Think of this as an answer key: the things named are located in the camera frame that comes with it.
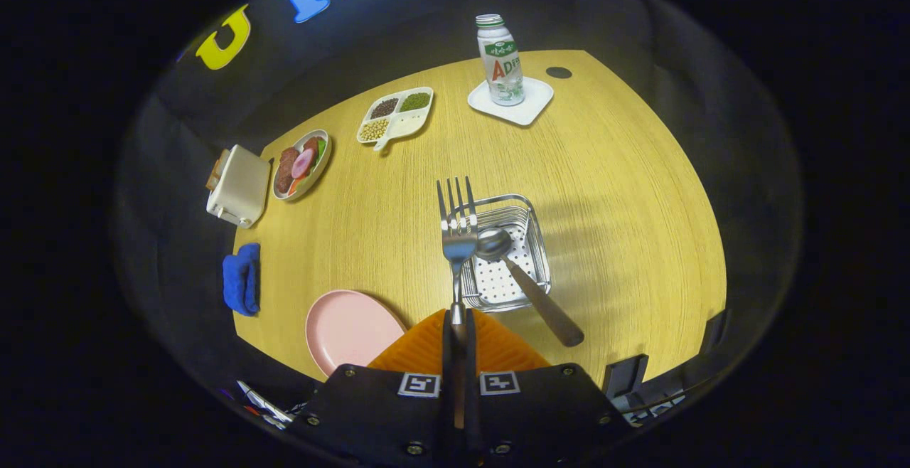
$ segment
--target beans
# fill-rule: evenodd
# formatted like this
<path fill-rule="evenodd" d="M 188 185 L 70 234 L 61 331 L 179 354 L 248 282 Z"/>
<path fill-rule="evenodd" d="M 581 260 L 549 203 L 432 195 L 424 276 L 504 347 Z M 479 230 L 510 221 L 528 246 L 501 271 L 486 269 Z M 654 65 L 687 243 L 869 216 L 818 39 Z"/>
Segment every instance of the beans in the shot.
<path fill-rule="evenodd" d="M 389 120 L 368 122 L 363 125 L 363 130 L 360 132 L 360 140 L 376 141 L 386 133 L 386 127 L 389 127 Z"/>
<path fill-rule="evenodd" d="M 392 111 L 395 110 L 395 105 L 397 105 L 397 98 L 390 98 L 389 100 L 381 102 L 373 109 L 373 114 L 370 115 L 370 119 L 392 114 Z"/>
<path fill-rule="evenodd" d="M 428 104 L 429 93 L 416 92 L 413 95 L 407 96 L 407 98 L 404 99 L 404 102 L 401 102 L 401 108 L 399 109 L 399 112 L 413 111 L 414 109 L 426 107 Z"/>

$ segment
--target coaster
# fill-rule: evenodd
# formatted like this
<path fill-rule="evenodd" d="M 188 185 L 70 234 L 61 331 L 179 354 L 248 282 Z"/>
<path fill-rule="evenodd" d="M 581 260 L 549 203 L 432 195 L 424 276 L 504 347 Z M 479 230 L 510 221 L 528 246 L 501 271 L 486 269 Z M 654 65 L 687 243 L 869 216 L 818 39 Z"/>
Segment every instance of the coaster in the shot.
<path fill-rule="evenodd" d="M 548 83 L 525 77 L 524 101 L 519 105 L 497 105 L 490 98 L 487 81 L 483 81 L 468 95 L 468 105 L 488 115 L 498 116 L 514 124 L 529 125 L 553 98 L 553 88 Z"/>

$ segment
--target blue cloth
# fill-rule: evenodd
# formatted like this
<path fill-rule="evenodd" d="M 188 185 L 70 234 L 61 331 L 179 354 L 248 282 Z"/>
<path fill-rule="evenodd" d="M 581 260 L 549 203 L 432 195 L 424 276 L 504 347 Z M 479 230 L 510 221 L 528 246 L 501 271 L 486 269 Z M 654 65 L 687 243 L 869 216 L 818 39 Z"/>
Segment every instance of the blue cloth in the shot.
<path fill-rule="evenodd" d="M 237 313 L 252 317 L 259 312 L 259 244 L 241 245 L 236 255 L 227 255 L 222 264 L 225 303 Z"/>

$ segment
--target white toaster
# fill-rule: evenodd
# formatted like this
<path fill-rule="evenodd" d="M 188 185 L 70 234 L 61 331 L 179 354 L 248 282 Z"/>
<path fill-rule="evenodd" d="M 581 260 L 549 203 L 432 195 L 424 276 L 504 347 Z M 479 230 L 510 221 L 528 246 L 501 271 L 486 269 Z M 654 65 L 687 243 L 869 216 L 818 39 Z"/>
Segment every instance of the white toaster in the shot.
<path fill-rule="evenodd" d="M 225 150 L 205 185 L 205 211 L 232 225 L 249 228 L 266 208 L 271 166 L 239 144 Z"/>

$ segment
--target bottle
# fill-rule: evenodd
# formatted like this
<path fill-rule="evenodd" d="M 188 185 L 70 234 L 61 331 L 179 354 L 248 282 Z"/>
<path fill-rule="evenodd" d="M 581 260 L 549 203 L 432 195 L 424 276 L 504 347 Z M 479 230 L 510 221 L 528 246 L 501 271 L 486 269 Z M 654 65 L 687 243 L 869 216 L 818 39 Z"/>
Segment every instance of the bottle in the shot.
<path fill-rule="evenodd" d="M 524 101 L 524 87 L 515 39 L 498 14 L 478 15 L 476 23 L 477 44 L 487 70 L 490 98 L 498 105 L 519 105 Z"/>

